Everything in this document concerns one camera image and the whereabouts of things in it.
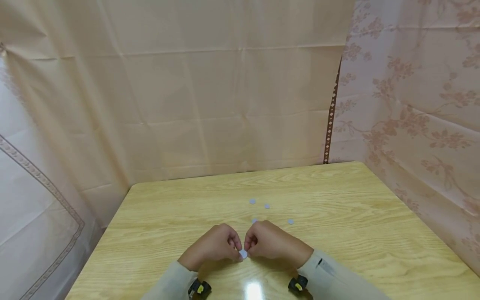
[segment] gray sleeve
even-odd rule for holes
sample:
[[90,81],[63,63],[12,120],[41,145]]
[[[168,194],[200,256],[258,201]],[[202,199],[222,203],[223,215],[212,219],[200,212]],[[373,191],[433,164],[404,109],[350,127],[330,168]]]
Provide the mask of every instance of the gray sleeve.
[[142,300],[188,300],[188,289],[197,276],[197,272],[189,271],[179,262],[174,261],[157,283],[142,297]]
[[374,285],[337,263],[325,252],[315,250],[298,269],[308,279],[307,290],[314,300],[387,300]]

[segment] small round disc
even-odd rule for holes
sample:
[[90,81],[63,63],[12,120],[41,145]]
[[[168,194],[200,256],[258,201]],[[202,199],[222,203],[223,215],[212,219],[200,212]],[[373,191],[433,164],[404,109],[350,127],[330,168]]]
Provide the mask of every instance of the small round disc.
[[244,249],[240,250],[239,252],[240,252],[241,257],[242,257],[243,259],[247,258],[247,252],[246,252]]

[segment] wrist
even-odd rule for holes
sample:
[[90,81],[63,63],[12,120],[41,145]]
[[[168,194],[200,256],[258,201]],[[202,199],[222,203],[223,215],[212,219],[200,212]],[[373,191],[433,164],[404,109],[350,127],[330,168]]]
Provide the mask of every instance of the wrist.
[[301,268],[313,254],[313,248],[299,240],[289,252],[289,262],[295,268]]
[[191,248],[188,248],[178,259],[179,264],[189,271],[198,272],[204,263],[203,257]]

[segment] beige curtain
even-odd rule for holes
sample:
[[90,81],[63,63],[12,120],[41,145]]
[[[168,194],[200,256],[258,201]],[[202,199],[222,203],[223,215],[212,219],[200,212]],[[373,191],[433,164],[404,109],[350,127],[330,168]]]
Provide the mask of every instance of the beige curtain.
[[4,0],[30,115],[105,227],[137,182],[311,165],[353,0]]
[[321,162],[353,4],[1,1],[0,298],[61,299],[137,182]]
[[364,161],[477,274],[479,26],[478,0],[357,1],[327,158]]

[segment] wood grain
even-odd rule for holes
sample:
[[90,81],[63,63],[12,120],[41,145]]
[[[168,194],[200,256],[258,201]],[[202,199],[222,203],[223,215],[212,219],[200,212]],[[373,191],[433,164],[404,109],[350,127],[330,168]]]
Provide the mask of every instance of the wood grain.
[[[228,223],[243,239],[254,218],[324,250],[392,299],[479,298],[480,279],[351,162],[136,184],[67,299],[139,299],[212,225]],[[213,287],[210,300],[253,299],[255,291],[258,299],[295,299],[292,274],[283,263],[246,259],[205,265],[201,279]]]

